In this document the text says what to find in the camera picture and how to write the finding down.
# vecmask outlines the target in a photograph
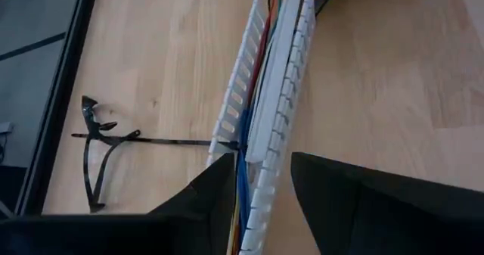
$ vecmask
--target wooden surface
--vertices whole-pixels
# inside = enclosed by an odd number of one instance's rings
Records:
[[[87,213],[81,95],[118,133],[210,137],[252,0],[97,0],[45,213]],[[318,16],[290,151],[484,191],[479,0],[332,0]],[[106,213],[144,213],[202,169],[207,148],[126,144]],[[92,165],[106,148],[92,146]],[[265,253],[318,250],[285,169]]]

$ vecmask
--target wooden desk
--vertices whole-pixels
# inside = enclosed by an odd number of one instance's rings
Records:
[[[81,95],[118,131],[210,137],[252,0],[97,0],[45,213],[87,213]],[[479,0],[332,0],[318,16],[290,151],[484,191]],[[92,165],[106,148],[92,147]],[[206,148],[123,145],[101,197],[144,213],[203,168]],[[317,254],[281,177],[265,253]]]

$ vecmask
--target gray floor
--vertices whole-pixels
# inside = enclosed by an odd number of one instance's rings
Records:
[[[67,30],[76,0],[0,0],[0,54]]]
[[[14,124],[3,165],[27,167],[32,161],[63,44],[59,41],[0,61],[0,122]]]

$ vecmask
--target white cable organizer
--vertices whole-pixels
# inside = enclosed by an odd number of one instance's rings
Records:
[[[292,23],[284,22],[284,19],[287,20],[284,17],[284,12],[286,12],[285,10],[288,6],[296,7],[296,13],[300,12],[297,25],[297,16]],[[248,87],[253,77],[252,72],[257,57],[257,48],[264,30],[266,15],[262,2],[254,0],[237,60],[225,92],[222,109],[213,130],[207,165],[213,163],[224,153],[231,151],[224,145],[219,144],[220,141],[238,141],[240,116],[246,106],[245,102],[248,100]],[[278,46],[285,45],[278,43],[284,41],[289,42],[290,52],[286,54],[286,57],[278,58],[277,60],[272,58],[272,64],[268,64],[266,73],[270,70],[275,70],[274,66],[276,65],[276,68],[280,71],[272,71],[271,74],[274,74],[273,76],[268,74],[264,76],[262,90],[265,90],[265,97],[261,96],[254,113],[255,119],[253,123],[258,124],[259,128],[268,129],[270,131],[270,139],[268,144],[262,149],[264,157],[256,162],[249,161],[251,170],[255,170],[255,176],[251,182],[251,210],[247,222],[247,230],[241,244],[240,255],[262,253],[272,203],[278,186],[278,177],[284,165],[284,155],[286,154],[287,143],[296,113],[299,93],[302,89],[301,82],[308,63],[309,47],[314,28],[314,0],[303,0],[302,4],[300,4],[300,0],[297,0],[296,4],[291,4],[290,2],[288,4],[287,0],[283,0],[278,26],[275,30],[275,42],[271,51],[271,57],[278,55]],[[281,31],[287,29],[289,29],[290,34],[281,33]],[[271,79],[274,80],[276,74],[281,76],[280,84],[270,81]],[[273,114],[267,113],[265,108],[273,109],[275,112]],[[254,139],[256,136],[250,136],[249,147],[255,143]]]

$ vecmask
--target black metal frame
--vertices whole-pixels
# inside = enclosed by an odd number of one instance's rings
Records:
[[[32,163],[26,171],[14,210],[15,215],[42,212],[94,3],[95,0],[76,1],[49,99],[42,115]]]

